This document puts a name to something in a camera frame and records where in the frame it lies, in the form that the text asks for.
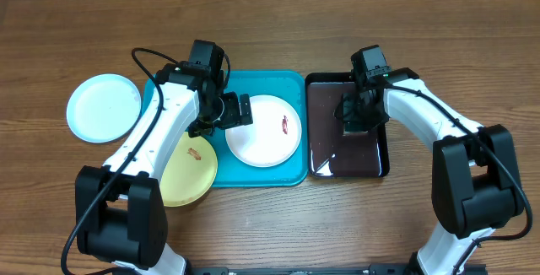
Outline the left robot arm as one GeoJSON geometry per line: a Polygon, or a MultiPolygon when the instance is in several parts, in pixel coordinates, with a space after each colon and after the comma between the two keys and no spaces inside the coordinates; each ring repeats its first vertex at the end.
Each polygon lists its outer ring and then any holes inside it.
{"type": "Polygon", "coordinates": [[[172,64],[150,76],[153,100],[126,142],[75,181],[77,223],[67,245],[112,263],[113,274],[186,274],[188,261],[167,243],[159,184],[175,146],[252,122],[247,94],[226,92],[229,70],[172,64]]]}

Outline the green scrub sponge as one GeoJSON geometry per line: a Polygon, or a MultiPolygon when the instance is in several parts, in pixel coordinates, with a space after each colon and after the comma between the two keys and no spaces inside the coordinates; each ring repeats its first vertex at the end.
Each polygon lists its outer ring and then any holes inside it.
{"type": "Polygon", "coordinates": [[[343,134],[354,135],[366,133],[365,123],[361,120],[346,120],[343,122],[343,134]]]}

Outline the yellow plate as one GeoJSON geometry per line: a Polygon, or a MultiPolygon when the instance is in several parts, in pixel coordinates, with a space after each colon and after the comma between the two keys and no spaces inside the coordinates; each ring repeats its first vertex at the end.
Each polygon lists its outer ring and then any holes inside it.
{"type": "Polygon", "coordinates": [[[184,132],[170,157],[160,182],[166,207],[181,207],[202,198],[217,175],[218,159],[203,137],[184,132]]]}

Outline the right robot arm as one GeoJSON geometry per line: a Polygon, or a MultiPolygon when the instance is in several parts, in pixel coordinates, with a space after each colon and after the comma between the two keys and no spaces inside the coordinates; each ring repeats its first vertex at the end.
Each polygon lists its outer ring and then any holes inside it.
{"type": "Polygon", "coordinates": [[[431,201],[438,223],[404,273],[463,274],[483,242],[518,240],[531,231],[532,207],[505,127],[462,116],[408,68],[355,68],[350,78],[355,91],[335,111],[345,132],[394,119],[432,153],[431,201]]]}

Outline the light blue plate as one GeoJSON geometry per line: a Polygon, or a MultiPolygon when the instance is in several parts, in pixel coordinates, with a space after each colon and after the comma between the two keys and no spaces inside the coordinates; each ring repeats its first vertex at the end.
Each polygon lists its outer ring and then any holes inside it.
{"type": "Polygon", "coordinates": [[[87,79],[73,91],[66,120],[77,138],[88,143],[108,143],[132,129],[141,108],[137,86],[122,75],[107,73],[87,79]]]}

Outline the pink plate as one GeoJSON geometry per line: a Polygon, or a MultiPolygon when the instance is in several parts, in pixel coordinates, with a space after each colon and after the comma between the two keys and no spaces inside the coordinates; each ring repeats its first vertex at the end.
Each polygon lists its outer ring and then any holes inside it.
{"type": "Polygon", "coordinates": [[[300,145],[300,116],[285,100],[267,94],[250,98],[253,123],[225,131],[232,154],[245,164],[267,168],[282,164],[300,145]]]}

